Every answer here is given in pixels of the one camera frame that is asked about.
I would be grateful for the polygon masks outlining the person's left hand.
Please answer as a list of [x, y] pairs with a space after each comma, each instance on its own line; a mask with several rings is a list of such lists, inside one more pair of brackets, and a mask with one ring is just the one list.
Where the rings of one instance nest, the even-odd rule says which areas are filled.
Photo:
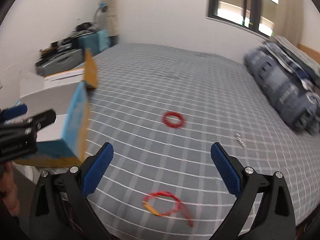
[[14, 182], [14, 170], [12, 162], [5, 164], [5, 171], [1, 178], [1, 192], [5, 194], [3, 202], [12, 216], [20, 213], [20, 202], [17, 197], [17, 186]]

